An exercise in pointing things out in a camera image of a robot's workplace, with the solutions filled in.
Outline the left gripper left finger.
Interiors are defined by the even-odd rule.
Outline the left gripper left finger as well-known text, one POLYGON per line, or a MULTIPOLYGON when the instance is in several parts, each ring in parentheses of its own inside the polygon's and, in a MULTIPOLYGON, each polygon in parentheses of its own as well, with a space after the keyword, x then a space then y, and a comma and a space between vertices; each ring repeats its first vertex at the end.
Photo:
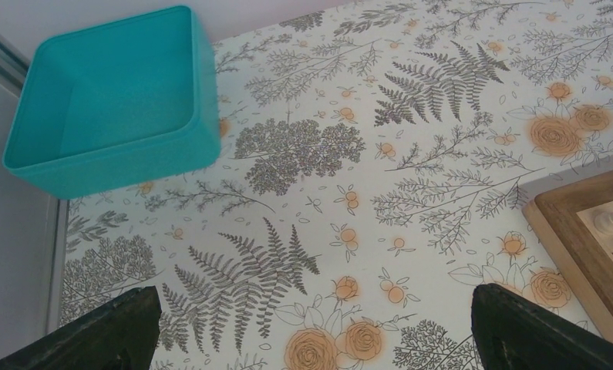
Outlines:
POLYGON ((131 289, 0 359, 0 369, 148 369, 161 313, 154 286, 131 289))

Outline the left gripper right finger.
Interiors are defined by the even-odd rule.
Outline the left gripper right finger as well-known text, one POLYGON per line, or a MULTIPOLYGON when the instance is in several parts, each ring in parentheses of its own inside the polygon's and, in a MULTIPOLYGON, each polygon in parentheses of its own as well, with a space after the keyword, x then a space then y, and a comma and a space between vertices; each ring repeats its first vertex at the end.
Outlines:
POLYGON ((474 288, 471 329, 485 369, 613 369, 613 344, 498 284, 474 288))

